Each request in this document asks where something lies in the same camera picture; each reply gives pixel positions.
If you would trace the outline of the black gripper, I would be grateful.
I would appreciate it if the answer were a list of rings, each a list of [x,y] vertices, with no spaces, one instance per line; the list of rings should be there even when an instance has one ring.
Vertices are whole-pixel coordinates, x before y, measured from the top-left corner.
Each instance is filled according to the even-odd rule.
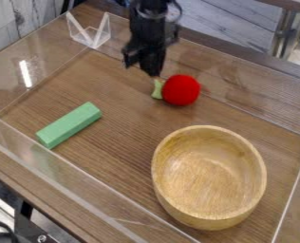
[[[126,68],[139,65],[150,76],[160,75],[166,57],[166,49],[179,40],[178,27],[130,28],[131,38],[120,49]]]

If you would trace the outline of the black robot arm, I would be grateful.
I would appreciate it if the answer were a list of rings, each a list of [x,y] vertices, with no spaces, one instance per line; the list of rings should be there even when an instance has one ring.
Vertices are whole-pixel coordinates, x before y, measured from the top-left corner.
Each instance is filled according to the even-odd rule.
[[[139,64],[150,77],[159,77],[166,49],[179,40],[183,10],[176,0],[132,0],[128,8],[131,37],[120,49],[123,64]]]

